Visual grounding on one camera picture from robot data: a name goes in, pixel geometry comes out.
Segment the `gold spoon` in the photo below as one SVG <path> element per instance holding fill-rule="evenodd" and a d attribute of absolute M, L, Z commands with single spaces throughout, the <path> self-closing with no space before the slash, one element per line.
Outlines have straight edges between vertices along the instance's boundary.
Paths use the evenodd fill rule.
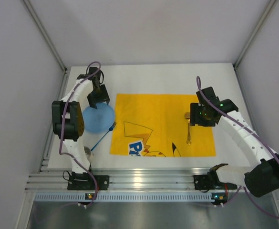
<path fill-rule="evenodd" d="M 191 134 L 190 134 L 190 113 L 186 112 L 184 114 L 184 118 L 187 120 L 188 124 L 187 124 L 187 140 L 186 143 L 190 146 L 191 145 Z"/>

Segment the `blue plastic plate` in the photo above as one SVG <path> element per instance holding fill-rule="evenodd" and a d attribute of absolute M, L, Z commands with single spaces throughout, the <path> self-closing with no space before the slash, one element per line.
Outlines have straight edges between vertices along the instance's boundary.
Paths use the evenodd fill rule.
<path fill-rule="evenodd" d="M 106 103 L 97 104 L 97 108 L 86 107 L 83 112 L 84 129 L 93 134 L 107 131 L 115 121 L 114 109 Z"/>

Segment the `yellow pikachu place mat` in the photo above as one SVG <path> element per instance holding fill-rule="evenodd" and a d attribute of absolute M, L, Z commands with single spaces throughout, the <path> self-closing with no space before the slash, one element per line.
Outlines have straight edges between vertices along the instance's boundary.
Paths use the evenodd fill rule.
<path fill-rule="evenodd" d="M 110 154 L 145 157 L 213 157 L 216 156 L 212 128 L 190 127 L 187 140 L 184 114 L 195 95 L 118 94 L 115 104 L 116 127 Z"/>

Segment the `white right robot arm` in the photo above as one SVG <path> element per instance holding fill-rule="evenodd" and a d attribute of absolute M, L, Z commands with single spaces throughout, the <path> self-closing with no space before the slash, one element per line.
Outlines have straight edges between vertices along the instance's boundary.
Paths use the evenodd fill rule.
<path fill-rule="evenodd" d="M 213 183 L 243 186 L 258 198 L 279 189 L 279 155 L 259 141 L 238 107 L 230 99 L 221 101 L 212 87 L 199 90 L 196 95 L 198 102 L 190 105 L 190 125 L 218 125 L 237 144 L 249 163 L 248 167 L 227 163 L 213 166 L 208 173 Z"/>

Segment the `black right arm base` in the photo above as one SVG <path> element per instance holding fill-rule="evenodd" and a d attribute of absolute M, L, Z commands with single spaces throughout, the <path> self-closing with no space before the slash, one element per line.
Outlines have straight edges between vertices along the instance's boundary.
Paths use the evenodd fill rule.
<path fill-rule="evenodd" d="M 210 190 L 237 190 L 237 185 L 232 183 L 223 183 L 220 182 L 216 171 L 228 164 L 222 163 L 216 166 L 213 166 L 206 174 L 203 175 L 193 175 L 195 190 L 202 192 L 208 192 Z"/>

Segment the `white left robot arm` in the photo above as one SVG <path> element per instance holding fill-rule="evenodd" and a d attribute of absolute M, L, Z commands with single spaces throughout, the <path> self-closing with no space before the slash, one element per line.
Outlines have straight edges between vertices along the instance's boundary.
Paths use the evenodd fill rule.
<path fill-rule="evenodd" d="M 83 144 L 84 132 L 97 127 L 103 132 L 114 123 L 114 110 L 103 81 L 99 62 L 93 62 L 76 77 L 63 98 L 52 102 L 52 130 L 59 139 L 58 153 L 69 157 L 72 172 L 77 175 L 89 174 L 91 168 Z"/>

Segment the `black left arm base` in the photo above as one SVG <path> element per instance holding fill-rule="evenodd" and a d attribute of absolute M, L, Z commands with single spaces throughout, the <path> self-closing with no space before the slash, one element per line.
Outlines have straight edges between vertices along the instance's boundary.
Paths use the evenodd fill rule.
<path fill-rule="evenodd" d="M 109 176 L 108 175 L 94 175 L 94 179 L 97 183 L 95 185 L 95 182 L 93 178 L 87 174 L 77 174 L 75 172 L 72 172 L 69 174 L 68 179 L 68 190 L 107 190 L 109 187 Z"/>

